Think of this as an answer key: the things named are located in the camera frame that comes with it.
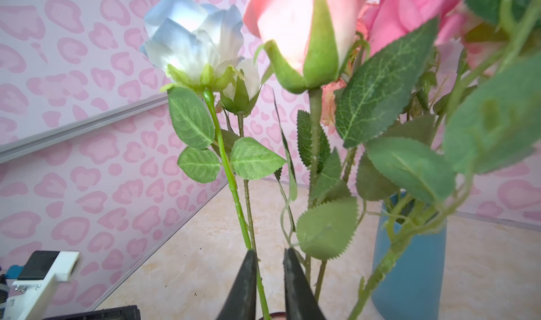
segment marble table surface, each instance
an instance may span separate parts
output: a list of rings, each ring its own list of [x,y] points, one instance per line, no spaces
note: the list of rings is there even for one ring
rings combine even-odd
[[[238,182],[243,201],[242,181]],[[283,311],[283,199],[276,182],[251,181],[249,187],[268,305],[271,312]],[[307,194],[306,188],[299,188],[292,205],[295,218],[305,210]],[[378,208],[369,204],[373,211]],[[327,319],[346,319],[355,304],[360,278],[371,272],[377,225],[378,217],[367,216],[347,252],[329,261],[320,297]],[[213,320],[245,254],[226,186],[98,309],[135,304],[142,319]],[[319,266],[314,261],[312,265],[314,277]],[[450,217],[439,318],[541,319],[541,233]],[[369,302],[360,319],[382,317]]]

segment blue vase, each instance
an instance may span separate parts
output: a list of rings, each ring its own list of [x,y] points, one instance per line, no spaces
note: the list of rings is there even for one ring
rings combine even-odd
[[[391,197],[396,204],[396,195]],[[372,271],[389,249],[390,241],[379,218],[375,240]],[[394,223],[398,233],[401,224]],[[433,235],[416,235],[394,269],[385,277],[372,295],[375,308],[385,320],[437,320],[442,294],[447,225]]]

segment wall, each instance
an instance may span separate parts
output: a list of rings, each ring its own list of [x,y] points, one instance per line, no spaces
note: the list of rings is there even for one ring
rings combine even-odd
[[[0,145],[158,93],[139,52],[159,0],[0,0]]]
[[[47,315],[91,307],[226,183],[181,174],[182,148],[164,105],[0,164],[0,265],[81,251]]]

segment rose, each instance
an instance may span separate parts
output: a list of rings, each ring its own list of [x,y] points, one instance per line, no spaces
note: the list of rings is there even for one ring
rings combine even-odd
[[[336,103],[334,91],[346,87],[346,82],[343,79],[332,82],[323,86],[322,103],[321,103],[321,123],[329,127],[329,135],[336,131]]]
[[[236,6],[219,10],[193,0],[161,0],[145,15],[145,27],[150,39],[141,51],[172,80],[195,89],[227,86],[244,44]]]
[[[237,76],[236,80],[223,90],[220,100],[227,111],[248,115],[254,108],[261,89],[258,66],[253,59],[243,59],[237,69],[242,73],[243,79]]]
[[[460,42],[466,49],[466,62],[473,70],[494,52],[504,47],[509,37],[503,30],[497,30],[478,18],[467,7],[461,6],[459,10],[466,16],[466,21],[460,28]],[[498,70],[498,66],[499,63],[495,63],[487,68],[483,74],[493,76]]]
[[[250,0],[244,22],[265,44],[280,84],[302,93],[338,78],[365,2]]]
[[[463,14],[452,11],[459,2],[460,0],[380,0],[379,7],[368,11],[363,17],[370,35],[371,55],[436,16],[441,19],[436,45],[447,42],[465,20]]]
[[[378,6],[379,6],[379,4],[377,4],[377,3],[367,3],[361,8],[361,11],[359,12],[359,17],[357,18],[357,27],[356,27],[356,29],[357,29],[358,32],[362,33],[362,37],[365,40],[369,39],[369,30],[366,27],[364,17],[365,16],[369,17],[369,16],[373,16],[373,15],[377,14],[378,13]]]

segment pink leopard print wallpaper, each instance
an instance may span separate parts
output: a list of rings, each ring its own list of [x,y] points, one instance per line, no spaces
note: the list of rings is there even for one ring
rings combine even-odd
[[[158,2],[0,0],[0,145],[157,94],[139,46]]]
[[[1,143],[50,128],[46,112],[55,112],[48,115],[58,117],[59,126],[82,112],[91,116],[146,98],[166,82],[136,51],[145,38],[141,18],[158,0],[1,1]],[[235,4],[241,12],[247,3],[196,1]],[[249,58],[261,42],[246,28],[242,32],[241,53]],[[457,49],[455,43],[442,52],[449,65],[438,80],[446,86],[454,80]],[[267,65],[261,53],[260,74]],[[308,184],[295,126],[297,111],[308,110],[307,96],[287,93],[272,77],[245,120],[246,134],[284,155],[273,93],[297,180]],[[234,119],[232,125],[237,129]],[[343,157],[338,135],[329,140]],[[201,185],[182,174],[176,159],[183,148],[164,105],[0,164],[0,265],[23,264],[38,249],[81,251],[75,280],[61,285],[47,315],[92,309],[226,183],[223,175]],[[463,212],[541,225],[541,147],[512,168],[477,177],[475,187]]]
[[[225,183],[193,182],[167,106],[0,164],[0,265],[35,250],[81,251],[48,315],[91,307]]]

